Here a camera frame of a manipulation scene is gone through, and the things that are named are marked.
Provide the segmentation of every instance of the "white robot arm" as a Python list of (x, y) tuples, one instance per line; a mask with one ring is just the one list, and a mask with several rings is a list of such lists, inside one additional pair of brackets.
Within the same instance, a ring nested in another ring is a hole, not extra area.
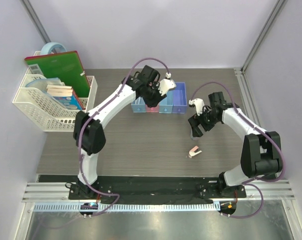
[(209, 96), (210, 106), (204, 104), (200, 98), (189, 101), (189, 106), (195, 108), (196, 113), (188, 119), (191, 125), (191, 135), (199, 138), (204, 131), (210, 131), (216, 123), (221, 122), (232, 128), (243, 141), (240, 165), (232, 170), (220, 174), (222, 188), (234, 187), (255, 177), (274, 175), (281, 172), (282, 161), (279, 153), (272, 144), (263, 137), (256, 128), (266, 133), (276, 144), (280, 145), (280, 136), (275, 131), (267, 132), (247, 118), (239, 106), (237, 111), (232, 103), (227, 103), (222, 92), (214, 92)]
[[(168, 91), (175, 89), (176, 84), (173, 80), (164, 78), (159, 81), (159, 78), (159, 72), (146, 65), (136, 77), (130, 76), (124, 86), (120, 84), (115, 92), (97, 107), (87, 113), (80, 111), (76, 115), (73, 137), (78, 146), (80, 131), (84, 123), (98, 112), (86, 127), (81, 140), (81, 153), (84, 155), (82, 170), (90, 185), (93, 185), (98, 178), (98, 155), (106, 143), (104, 128), (109, 121), (138, 97), (142, 97), (148, 107), (156, 107), (162, 99), (167, 97)], [(86, 185), (81, 173), (78, 174), (78, 180), (83, 187)]]

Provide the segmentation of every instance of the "blue item in basket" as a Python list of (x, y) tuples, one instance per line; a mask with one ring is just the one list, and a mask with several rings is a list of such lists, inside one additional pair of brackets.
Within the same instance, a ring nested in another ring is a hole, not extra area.
[(41, 90), (42, 92), (47, 92), (47, 86), (48, 85), (59, 85), (64, 86), (64, 82), (61, 82), (61, 80), (58, 77), (54, 78), (40, 78), (33, 80), (29, 82), (27, 85), (25, 85), (26, 88), (36, 88)]
[(186, 83), (176, 82), (176, 88), (173, 90), (173, 114), (185, 114), (187, 112), (187, 93)]
[(134, 113), (146, 113), (146, 103), (142, 97), (138, 97), (135, 101), (131, 103), (131, 107)]
[(171, 114), (173, 109), (173, 91), (168, 91), (166, 98), (159, 103), (159, 113)]
[(60, 53), (65, 53), (67, 50), (65, 46), (63, 46), (61, 43), (58, 42), (48, 42), (45, 44), (40, 52), (40, 55), (48, 55), (51, 54), (53, 49), (59, 49)]

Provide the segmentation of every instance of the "white plastic basket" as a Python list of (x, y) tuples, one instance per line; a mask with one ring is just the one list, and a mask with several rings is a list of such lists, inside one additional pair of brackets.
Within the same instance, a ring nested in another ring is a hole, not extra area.
[[(44, 132), (73, 132), (76, 114), (79, 110), (68, 110), (39, 89), (25, 87), (26, 84), (39, 78), (41, 75), (31, 74), (28, 69), (15, 94), (13, 104)], [(98, 89), (94, 76), (87, 76), (87, 80), (90, 84), (89, 96), (80, 98), (85, 112), (94, 107)]]

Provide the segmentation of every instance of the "green book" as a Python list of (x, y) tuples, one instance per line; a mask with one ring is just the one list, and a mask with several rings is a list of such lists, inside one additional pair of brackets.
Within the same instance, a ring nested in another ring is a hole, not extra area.
[(79, 98), (89, 96), (90, 85), (77, 51), (29, 56), (24, 60), (33, 74), (47, 79), (59, 78), (66, 86), (71, 86)]

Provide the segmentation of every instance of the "purple bin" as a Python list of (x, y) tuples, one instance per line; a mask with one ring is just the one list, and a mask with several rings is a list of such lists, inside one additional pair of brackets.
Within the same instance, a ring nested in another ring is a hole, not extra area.
[(173, 90), (173, 114), (185, 114), (187, 112), (187, 93), (186, 83), (176, 82), (176, 88)]

